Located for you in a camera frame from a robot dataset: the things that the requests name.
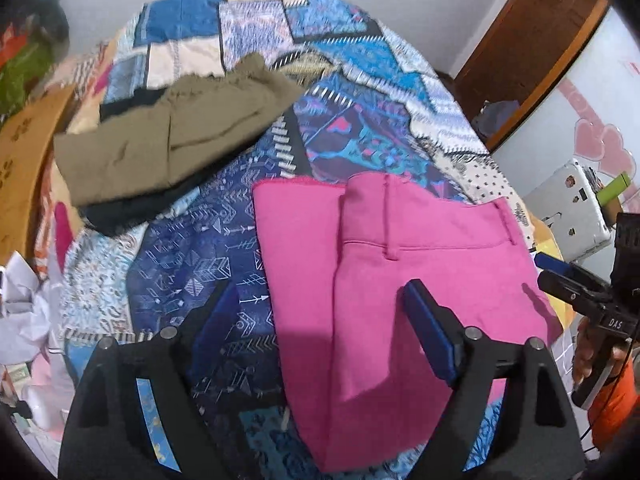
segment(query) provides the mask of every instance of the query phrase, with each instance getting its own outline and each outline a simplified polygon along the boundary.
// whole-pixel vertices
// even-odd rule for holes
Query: orange wooden trim
[[[502,10],[500,10],[498,15],[495,17],[494,22],[491,24],[491,27],[489,27],[487,32],[482,37],[482,40],[480,40],[480,43],[478,43],[478,46],[476,46],[476,48],[472,52],[472,54],[469,57],[469,59],[466,60],[466,63],[464,64],[462,69],[460,69],[460,72],[458,72],[458,75],[455,77],[455,80],[461,80],[466,75],[466,73],[469,71],[469,69],[471,69],[471,67],[473,66],[473,63],[475,63],[475,61],[478,58],[478,56],[480,56],[480,54],[482,54],[482,52],[488,46],[491,45],[491,40],[493,39],[495,33],[500,28],[500,25],[502,24],[502,21],[505,19],[507,14],[510,12],[511,7],[513,7],[513,4],[515,4],[516,1],[517,0],[507,0],[507,2],[504,4],[504,7],[502,8]]]
[[[569,70],[575,59],[591,39],[608,8],[609,3],[607,0],[596,1],[593,9],[591,9],[591,13],[587,16],[587,19],[582,24],[578,34],[575,35],[574,40],[570,43],[567,50],[562,53],[562,56],[559,57],[556,64],[552,66],[540,84],[534,88],[531,95],[529,95],[513,115],[507,119],[502,127],[487,140],[486,147],[490,153],[493,153],[498,146],[508,139],[515,129],[522,124],[524,119],[529,117],[542,99],[555,88],[556,84],[566,71]]]

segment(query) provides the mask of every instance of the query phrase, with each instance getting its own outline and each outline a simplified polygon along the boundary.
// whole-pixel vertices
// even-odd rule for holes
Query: black garment
[[[133,97],[113,103],[101,104],[100,122],[138,106],[151,106],[162,97],[165,91],[166,88],[158,90],[138,88],[133,92]],[[296,164],[298,165],[296,174],[311,175],[311,166],[306,158],[304,143],[298,129],[298,120],[292,107],[284,113],[284,118],[289,131],[292,147],[291,154],[296,157]],[[131,198],[88,205],[79,208],[78,211],[86,225],[91,229],[105,236],[116,236],[136,225],[142,224],[142,222],[154,220],[181,196],[184,196],[191,189],[204,184],[214,173],[222,170],[236,156],[249,149],[252,145],[253,142],[249,142],[244,146],[240,146],[237,150],[222,158],[222,160],[217,160],[206,168],[197,171],[173,187]]]

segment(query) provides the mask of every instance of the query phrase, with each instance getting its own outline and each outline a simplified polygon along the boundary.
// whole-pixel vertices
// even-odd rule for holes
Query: patchwork quilt
[[[532,245],[521,199],[458,104],[417,50],[341,0],[158,0],[107,51],[75,132],[97,124],[101,105],[189,73],[222,76],[251,52],[306,93],[252,149],[155,221],[115,238],[80,233],[62,298],[66,352],[78,374],[101,335],[125,344],[178,326],[216,280],[229,278],[240,295],[238,320],[222,358],[212,356],[208,373],[191,385],[229,470],[247,479],[404,478],[421,447],[368,470],[328,475],[299,438],[280,375],[251,188],[298,174],[326,182],[360,171],[402,174],[450,200],[505,196]],[[158,460],[178,469],[148,384],[138,386]],[[468,467],[484,462],[499,410],[499,403],[487,407]]]

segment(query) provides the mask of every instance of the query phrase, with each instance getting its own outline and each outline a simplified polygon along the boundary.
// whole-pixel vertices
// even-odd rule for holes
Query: folded pink pants
[[[346,186],[264,180],[254,205],[287,401],[324,472],[426,442],[446,406],[399,302],[409,280],[491,338],[562,332],[503,198],[465,205],[361,173]],[[503,389],[494,381],[489,400]]]

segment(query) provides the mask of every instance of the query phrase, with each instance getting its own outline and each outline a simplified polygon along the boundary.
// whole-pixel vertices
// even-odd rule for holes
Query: orange sleeve
[[[638,400],[631,361],[626,363],[625,368],[622,370],[622,377],[620,377],[618,385],[609,399],[615,384],[614,381],[604,386],[588,411],[589,423],[592,425],[593,445],[600,451],[607,447],[607,444],[609,444],[620,429],[620,426],[630,415]]]

